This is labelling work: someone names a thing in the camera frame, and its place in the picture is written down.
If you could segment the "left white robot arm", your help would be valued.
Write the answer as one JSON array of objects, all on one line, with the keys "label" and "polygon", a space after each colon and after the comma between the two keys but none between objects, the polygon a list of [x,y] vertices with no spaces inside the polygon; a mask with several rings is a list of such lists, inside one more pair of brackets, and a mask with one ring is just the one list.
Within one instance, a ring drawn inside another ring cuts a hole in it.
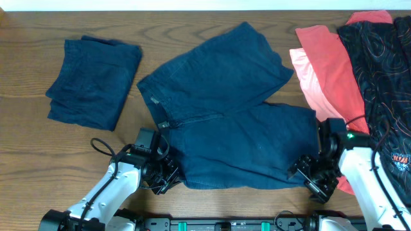
[{"label": "left white robot arm", "polygon": [[179,167],[172,157],[120,151],[86,196],[64,212],[49,210],[39,230],[144,230],[144,219],[120,206],[139,189],[164,194],[178,183]]}]

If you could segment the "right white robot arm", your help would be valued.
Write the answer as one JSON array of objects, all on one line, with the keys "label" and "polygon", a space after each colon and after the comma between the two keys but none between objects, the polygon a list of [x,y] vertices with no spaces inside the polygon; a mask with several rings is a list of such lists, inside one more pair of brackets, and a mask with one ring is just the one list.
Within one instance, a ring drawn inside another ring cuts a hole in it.
[{"label": "right white robot arm", "polygon": [[288,169],[311,191],[311,200],[325,204],[337,188],[338,177],[349,182],[361,208],[367,230],[410,230],[410,209],[390,182],[380,154],[369,136],[356,132],[320,131],[320,153],[299,157]]}]

